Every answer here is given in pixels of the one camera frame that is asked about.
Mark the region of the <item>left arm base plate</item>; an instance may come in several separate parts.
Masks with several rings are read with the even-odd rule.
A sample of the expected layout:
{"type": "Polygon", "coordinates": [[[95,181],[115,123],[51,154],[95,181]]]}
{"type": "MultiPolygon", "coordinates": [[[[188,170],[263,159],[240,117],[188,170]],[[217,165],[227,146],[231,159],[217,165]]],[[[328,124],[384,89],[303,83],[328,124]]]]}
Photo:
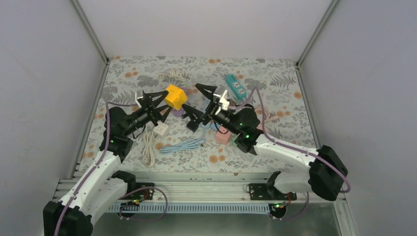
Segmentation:
{"type": "Polygon", "coordinates": [[[152,182],[138,182],[133,187],[128,187],[126,196],[122,200],[152,200],[155,184],[152,182]]]}

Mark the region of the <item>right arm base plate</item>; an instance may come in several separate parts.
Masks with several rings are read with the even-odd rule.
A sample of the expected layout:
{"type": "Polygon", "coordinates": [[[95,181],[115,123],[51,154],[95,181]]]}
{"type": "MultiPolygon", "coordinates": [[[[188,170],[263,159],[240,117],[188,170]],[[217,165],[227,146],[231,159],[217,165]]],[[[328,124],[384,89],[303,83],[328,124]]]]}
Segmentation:
{"type": "Polygon", "coordinates": [[[265,183],[250,183],[245,191],[250,195],[252,201],[268,200],[297,200],[296,193],[284,194],[279,192],[274,186],[267,186],[265,183]]]}

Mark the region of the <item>pink cube power socket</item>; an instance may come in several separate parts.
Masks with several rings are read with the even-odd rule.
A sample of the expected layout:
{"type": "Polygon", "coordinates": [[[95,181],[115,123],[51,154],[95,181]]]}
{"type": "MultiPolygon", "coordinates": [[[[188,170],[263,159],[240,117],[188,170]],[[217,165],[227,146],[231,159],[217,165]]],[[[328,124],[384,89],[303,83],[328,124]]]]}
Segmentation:
{"type": "Polygon", "coordinates": [[[215,135],[215,141],[222,145],[226,145],[230,140],[231,135],[232,133],[228,129],[221,126],[215,135]]]}

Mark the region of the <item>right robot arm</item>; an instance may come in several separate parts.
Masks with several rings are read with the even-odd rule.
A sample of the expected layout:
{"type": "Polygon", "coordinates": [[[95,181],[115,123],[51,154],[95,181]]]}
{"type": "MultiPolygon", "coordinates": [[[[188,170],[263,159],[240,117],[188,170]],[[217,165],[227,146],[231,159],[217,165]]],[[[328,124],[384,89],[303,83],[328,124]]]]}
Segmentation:
{"type": "Polygon", "coordinates": [[[327,201],[351,190],[348,170],[329,146],[308,148],[278,140],[266,132],[264,119],[258,119],[247,100],[240,107],[231,106],[222,87],[197,84],[196,88],[210,103],[205,111],[183,104],[190,118],[187,128],[196,131],[201,124],[216,122],[236,135],[235,144],[244,153],[277,160],[281,168],[269,178],[266,193],[279,200],[290,192],[313,192],[327,201]]]}

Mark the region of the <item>yellow cube power socket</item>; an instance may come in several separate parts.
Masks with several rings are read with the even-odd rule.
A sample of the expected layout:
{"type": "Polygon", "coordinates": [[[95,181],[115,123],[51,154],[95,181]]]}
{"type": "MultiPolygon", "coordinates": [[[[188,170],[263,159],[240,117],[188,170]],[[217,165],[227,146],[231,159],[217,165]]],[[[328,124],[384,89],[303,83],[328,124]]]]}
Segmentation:
{"type": "Polygon", "coordinates": [[[188,101],[185,91],[173,84],[167,86],[168,95],[164,98],[167,105],[175,110],[180,110],[182,105],[188,101]]]}

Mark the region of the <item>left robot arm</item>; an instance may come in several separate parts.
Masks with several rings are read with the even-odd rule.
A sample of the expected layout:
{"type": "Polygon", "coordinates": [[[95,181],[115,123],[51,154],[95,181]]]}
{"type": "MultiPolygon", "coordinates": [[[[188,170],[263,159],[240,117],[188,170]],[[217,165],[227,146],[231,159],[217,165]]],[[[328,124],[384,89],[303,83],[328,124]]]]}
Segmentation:
{"type": "Polygon", "coordinates": [[[122,104],[106,102],[104,139],[94,161],[57,202],[43,209],[43,235],[90,236],[99,218],[119,199],[136,195],[136,177],[119,166],[133,145],[129,135],[151,122],[166,120],[171,108],[161,105],[168,91],[135,95],[138,110],[127,114],[122,104]]]}

